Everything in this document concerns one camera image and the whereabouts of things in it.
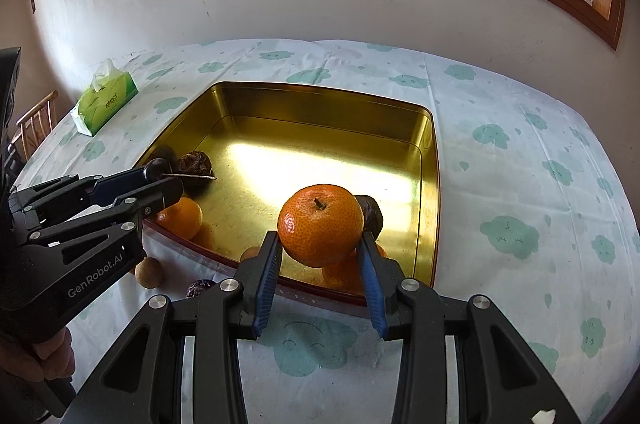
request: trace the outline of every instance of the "tablecloth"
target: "tablecloth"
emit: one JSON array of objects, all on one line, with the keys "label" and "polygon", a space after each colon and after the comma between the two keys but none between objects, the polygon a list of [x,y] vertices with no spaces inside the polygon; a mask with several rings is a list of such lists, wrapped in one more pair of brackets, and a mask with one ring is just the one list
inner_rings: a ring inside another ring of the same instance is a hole
[{"label": "tablecloth", "polygon": [[[433,113],[441,172],[434,288],[491,297],[583,422],[596,424],[613,406],[640,360],[640,236],[614,168],[578,113],[500,74],[378,44],[248,39],[132,55],[114,61],[140,93],[93,138],[67,115],[18,188],[130,168],[221,80],[303,83],[423,105]],[[127,275],[71,322],[76,388],[148,297],[179,299],[193,279],[232,274],[149,229],[144,245],[169,278],[147,291]],[[389,422],[399,354],[366,319],[277,296],[265,335],[239,344],[249,422]],[[183,402],[188,418],[187,381]]]}]

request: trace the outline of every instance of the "golden metal tray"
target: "golden metal tray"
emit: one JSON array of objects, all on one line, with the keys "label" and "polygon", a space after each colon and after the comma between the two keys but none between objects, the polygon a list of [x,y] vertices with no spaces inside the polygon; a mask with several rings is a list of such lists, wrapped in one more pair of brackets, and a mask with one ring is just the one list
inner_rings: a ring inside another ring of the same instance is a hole
[{"label": "golden metal tray", "polygon": [[[218,178],[194,197],[212,241],[199,238],[195,245],[170,235],[200,254],[237,266],[246,248],[276,229],[293,193],[337,184],[378,201],[384,216],[378,242],[407,276],[433,285],[440,184],[427,109],[325,87],[220,82],[179,115],[139,163],[161,146],[178,156],[207,153]],[[320,269],[286,254],[280,274],[304,290],[328,291]]]}]

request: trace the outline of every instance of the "screw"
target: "screw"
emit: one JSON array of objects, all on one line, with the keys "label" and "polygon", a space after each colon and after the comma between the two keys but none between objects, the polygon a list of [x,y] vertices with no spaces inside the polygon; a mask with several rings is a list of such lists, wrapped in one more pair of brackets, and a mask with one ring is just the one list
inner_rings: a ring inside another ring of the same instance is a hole
[{"label": "screw", "polygon": [[485,296],[475,296],[473,303],[476,308],[482,310],[487,309],[491,306],[491,301],[489,301],[489,298],[486,298]]},{"label": "screw", "polygon": [[220,282],[220,290],[223,290],[225,292],[233,292],[239,286],[240,286],[240,283],[238,283],[238,280],[233,279],[233,278],[225,279],[225,280]]},{"label": "screw", "polygon": [[149,306],[153,309],[161,309],[166,305],[166,298],[164,296],[158,295],[153,296],[149,299]]},{"label": "screw", "polygon": [[418,282],[413,278],[407,278],[402,280],[402,283],[400,283],[400,286],[404,290],[408,290],[409,292],[414,292],[420,288],[420,282]]}]

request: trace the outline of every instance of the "wall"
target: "wall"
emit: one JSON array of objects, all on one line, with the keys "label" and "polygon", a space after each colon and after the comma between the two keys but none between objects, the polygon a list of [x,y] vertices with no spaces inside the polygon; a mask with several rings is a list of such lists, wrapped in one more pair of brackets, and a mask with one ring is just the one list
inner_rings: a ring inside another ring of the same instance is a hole
[{"label": "wall", "polygon": [[42,51],[31,19],[30,0],[0,0],[0,25],[0,48],[22,48],[14,115],[9,124],[9,135],[12,136],[16,129],[15,121],[53,89],[60,92],[56,106],[62,115],[69,110],[71,101]]},{"label": "wall", "polygon": [[209,39],[353,39],[497,71],[580,112],[640,214],[640,0],[626,0],[617,52],[544,0],[36,1],[44,51],[74,96],[104,57]]}]

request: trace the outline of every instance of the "finger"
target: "finger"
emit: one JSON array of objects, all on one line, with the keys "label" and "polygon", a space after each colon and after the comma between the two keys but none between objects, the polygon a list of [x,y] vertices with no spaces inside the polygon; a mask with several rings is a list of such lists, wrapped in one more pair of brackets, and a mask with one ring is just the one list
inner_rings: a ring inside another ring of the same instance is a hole
[{"label": "finger", "polygon": [[24,380],[44,380],[44,372],[38,361],[14,343],[0,341],[0,368]]},{"label": "finger", "polygon": [[34,344],[33,349],[35,350],[38,357],[41,359],[47,359],[53,352],[59,349],[62,342],[65,340],[65,335],[69,330],[65,327],[60,330],[55,336],[53,336],[49,341],[45,341],[44,343]]},{"label": "finger", "polygon": [[71,357],[69,357],[69,362],[66,365],[65,371],[60,374],[61,379],[65,379],[67,377],[71,377],[76,372],[76,354],[71,349]]},{"label": "finger", "polygon": [[42,361],[44,378],[47,380],[60,378],[71,357],[71,333],[65,333],[65,340],[47,359]]}]

